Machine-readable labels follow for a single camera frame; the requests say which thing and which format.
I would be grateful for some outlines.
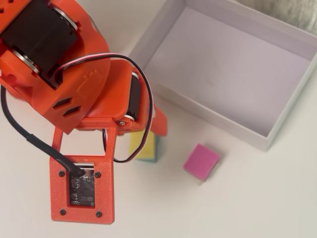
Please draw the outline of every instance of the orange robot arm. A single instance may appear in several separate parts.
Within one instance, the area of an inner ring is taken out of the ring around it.
[[[112,223],[116,136],[145,129],[146,137],[150,127],[166,135],[166,117],[151,103],[142,70],[129,58],[107,52],[89,15],[74,0],[0,0],[2,107],[12,121],[5,87],[56,126],[52,147],[24,135],[51,156],[56,221]],[[103,130],[105,155],[60,154],[63,133],[73,129]]]

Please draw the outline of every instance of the open cardboard box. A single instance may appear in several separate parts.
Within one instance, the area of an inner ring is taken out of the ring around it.
[[[317,38],[229,0],[166,0],[131,53],[162,97],[267,150]]]

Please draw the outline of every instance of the gray fabric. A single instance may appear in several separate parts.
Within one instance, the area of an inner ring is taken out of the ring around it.
[[[237,1],[313,35],[317,35],[317,0]]]

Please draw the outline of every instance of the yellow cube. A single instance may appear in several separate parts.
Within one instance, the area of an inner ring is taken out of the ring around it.
[[[143,131],[130,133],[130,154],[133,153],[135,149],[140,145],[143,133]],[[150,131],[143,149],[140,151],[139,154],[137,154],[134,159],[155,163],[157,161],[157,142],[157,136]]]

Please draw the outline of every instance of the black screw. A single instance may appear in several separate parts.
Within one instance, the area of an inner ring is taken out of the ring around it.
[[[95,177],[99,179],[101,177],[101,174],[99,172],[95,172]]]
[[[59,171],[59,172],[58,172],[58,176],[64,177],[64,176],[65,176],[65,172],[64,172],[64,171]]]
[[[102,216],[101,212],[96,212],[96,217],[100,218]]]
[[[62,216],[64,216],[64,215],[66,214],[66,211],[65,211],[64,209],[61,209],[61,210],[59,211],[59,213],[60,213]]]

